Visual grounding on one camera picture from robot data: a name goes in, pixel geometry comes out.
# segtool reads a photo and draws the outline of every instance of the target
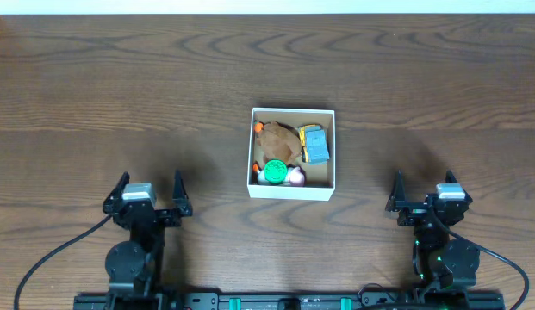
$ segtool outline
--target green toy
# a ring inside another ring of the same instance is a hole
[[[281,183],[284,181],[288,168],[282,160],[273,159],[265,164],[265,179],[270,183]]]

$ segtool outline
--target toy car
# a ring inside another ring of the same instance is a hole
[[[328,155],[327,136],[320,125],[306,125],[298,128],[302,143],[302,161],[309,164],[323,164]]]

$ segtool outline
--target cardboard box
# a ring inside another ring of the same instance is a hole
[[[307,124],[320,124],[327,134],[328,153],[330,159],[327,164],[307,164],[296,160],[306,175],[305,187],[264,186],[252,184],[252,165],[263,160],[263,151],[256,144],[253,132],[255,121],[263,123],[277,121],[282,125],[298,128]],[[327,201],[336,188],[336,125],[334,111],[298,108],[254,108],[250,124],[250,146],[248,148],[248,192],[251,198],[276,198]]]

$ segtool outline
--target stuffed toy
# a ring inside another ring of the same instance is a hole
[[[302,155],[300,138],[290,130],[278,125],[276,121],[266,124],[258,122],[254,126],[254,131],[258,134],[256,142],[264,151],[265,162],[279,159],[289,165]]]

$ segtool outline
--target black mount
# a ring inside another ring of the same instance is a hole
[[[166,303],[170,298],[160,287],[164,229],[181,226],[181,218],[192,215],[192,206],[185,192],[181,173],[175,173],[172,200],[175,208],[155,210],[155,194],[149,183],[138,186],[124,199],[129,174],[106,198],[103,212],[112,215],[114,223],[130,231],[130,240],[115,245],[106,257],[105,267],[110,276],[105,306],[109,309],[133,308],[145,303]]]
[[[80,294],[74,298],[74,310],[353,310],[392,303],[423,303],[443,309],[504,310],[502,294],[470,292],[476,283],[479,252],[438,229],[430,213],[446,225],[458,223],[472,199],[447,172],[446,183],[438,193],[426,195],[424,202],[407,201],[401,173],[395,177],[394,189],[386,210],[399,212],[399,226],[413,226],[414,270],[422,282],[408,290],[365,288],[359,294],[221,294],[219,292],[181,294],[161,286],[165,227],[181,226],[181,218],[192,215],[192,206],[183,180],[177,171],[173,190],[175,208],[154,210],[152,185],[129,184],[124,173],[104,201],[103,212],[114,223],[130,231],[130,240],[121,242],[106,257],[110,276],[107,294]]]
[[[453,226],[464,218],[472,198],[450,170],[445,183],[439,184],[437,189],[438,193],[426,194],[424,201],[408,201],[398,171],[386,205],[386,211],[399,212],[397,225],[414,227],[413,267],[422,280],[421,300],[428,292],[465,293],[467,288],[476,285],[476,270],[480,264],[479,250],[466,241],[450,241],[449,234],[435,224],[428,212],[432,208],[442,223]]]

